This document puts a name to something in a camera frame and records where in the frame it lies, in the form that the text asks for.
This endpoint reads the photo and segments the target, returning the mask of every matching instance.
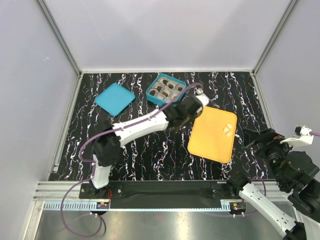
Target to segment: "orange tray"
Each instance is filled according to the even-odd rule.
[[[224,132],[227,124],[232,126],[228,130],[231,136]],[[232,157],[236,126],[237,116],[234,113],[204,107],[202,114],[194,121],[188,151],[212,161],[228,163]]]

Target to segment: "teal container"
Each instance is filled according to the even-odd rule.
[[[186,86],[187,86],[184,81],[180,81],[180,80],[178,80],[178,79],[176,79],[176,78],[174,78],[174,77],[172,77],[172,76],[169,76],[169,75],[164,74],[164,73],[160,73],[160,74],[156,77],[156,79],[153,81],[153,83],[152,83],[152,84],[148,87],[148,89],[146,90],[146,99],[147,99],[148,101],[154,103],[154,104],[159,105],[159,106],[162,106],[163,104],[166,104],[166,102],[163,101],[163,100],[161,100],[161,99],[159,99],[159,98],[157,98],[157,97],[155,97],[155,96],[152,96],[152,95],[149,94],[148,92],[149,92],[150,89],[152,89],[153,85],[158,81],[158,79],[159,79],[159,78],[162,78],[162,77],[166,77],[166,78],[168,78],[168,79],[170,79],[170,80],[172,80],[172,81],[175,81],[175,82],[177,82],[177,83],[179,83],[179,84],[184,85],[184,89],[185,89]],[[183,97],[183,95],[179,96],[179,97],[176,99],[176,101],[180,100],[182,97]]]

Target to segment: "food item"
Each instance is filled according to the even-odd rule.
[[[169,97],[176,100],[180,96],[180,94],[181,94],[180,91],[172,91]]]
[[[158,92],[161,92],[165,88],[165,85],[163,85],[161,82],[156,82],[153,84],[152,88],[157,89]]]
[[[164,90],[162,91],[162,94],[165,95],[166,97],[169,97],[171,92],[172,90],[168,86],[165,86]]]
[[[184,88],[185,86],[179,83],[175,86],[174,90],[181,92]]]
[[[166,85],[170,88],[170,89],[174,89],[177,85],[178,85],[178,83],[176,82],[176,81],[169,81],[169,82],[167,82],[166,83]]]
[[[152,95],[152,96],[157,95],[158,92],[159,92],[159,91],[158,91],[157,89],[155,89],[155,88],[151,88],[151,89],[149,90],[149,94]]]
[[[156,98],[160,99],[160,100],[163,100],[166,98],[166,95],[162,94],[161,92],[158,92],[157,95],[155,95]]]
[[[171,97],[169,97],[169,96],[167,96],[165,99],[163,99],[163,101],[165,101],[165,102],[170,102],[172,100],[172,98]]]
[[[167,83],[169,82],[170,80],[168,79],[168,78],[166,78],[166,77],[160,77],[159,79],[158,79],[158,82],[159,83],[161,83],[161,84],[163,84],[163,85],[167,85]]]

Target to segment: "white wall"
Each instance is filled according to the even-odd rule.
[[[251,70],[290,0],[45,0],[82,70]]]
[[[296,125],[320,132],[319,22],[320,1],[299,1],[257,74],[274,127],[288,137]],[[320,167],[320,137],[296,150]]]
[[[0,34],[0,236],[18,240],[77,77],[35,0],[1,0]]]

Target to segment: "blue tray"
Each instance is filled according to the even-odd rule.
[[[135,95],[123,86],[113,83],[94,102],[112,116],[118,116],[133,100]]]
[[[165,102],[165,101],[163,101],[163,100],[161,100],[161,99],[159,99],[159,98],[157,98],[157,97],[155,97],[155,96],[152,96],[152,95],[149,94],[148,92],[149,92],[150,89],[152,89],[153,85],[158,81],[158,79],[159,79],[159,78],[162,78],[162,77],[166,77],[166,78],[168,78],[168,79],[170,79],[170,80],[172,80],[172,81],[175,81],[175,82],[177,82],[177,83],[179,83],[179,84],[182,84],[182,85],[184,85],[184,88],[186,88],[186,86],[187,86],[184,81],[180,81],[180,80],[178,80],[178,79],[176,79],[176,78],[174,78],[174,77],[172,77],[172,76],[169,76],[169,75],[164,74],[164,73],[160,73],[160,74],[156,77],[156,79],[153,81],[153,83],[152,83],[152,84],[148,87],[148,89],[146,90],[146,99],[149,100],[150,102],[154,103],[154,104],[158,104],[159,106],[161,106],[161,105],[163,105],[163,104],[166,104],[167,102]],[[179,96],[179,97],[176,99],[176,101],[180,100],[182,97],[183,97],[183,95],[182,95],[182,96]]]

